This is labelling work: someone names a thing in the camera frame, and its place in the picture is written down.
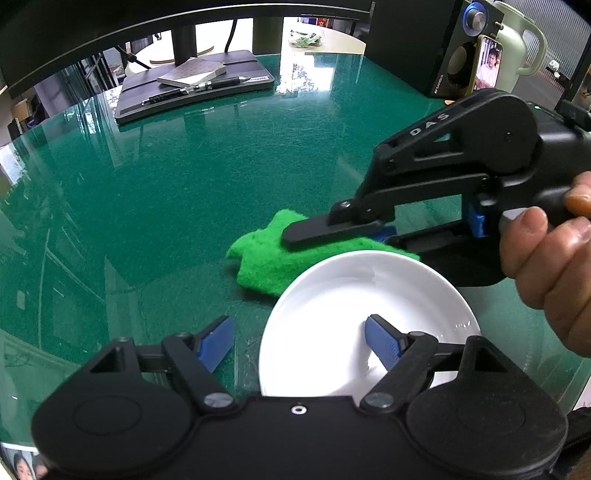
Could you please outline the person's right hand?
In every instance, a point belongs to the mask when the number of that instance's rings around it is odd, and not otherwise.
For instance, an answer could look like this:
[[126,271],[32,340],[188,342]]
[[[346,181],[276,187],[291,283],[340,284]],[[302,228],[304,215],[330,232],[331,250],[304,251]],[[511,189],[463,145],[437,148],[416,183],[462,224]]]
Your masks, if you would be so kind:
[[576,215],[551,228],[539,207],[524,210],[505,228],[500,258],[523,303],[544,312],[561,343],[590,355],[590,173],[578,175],[564,203]]

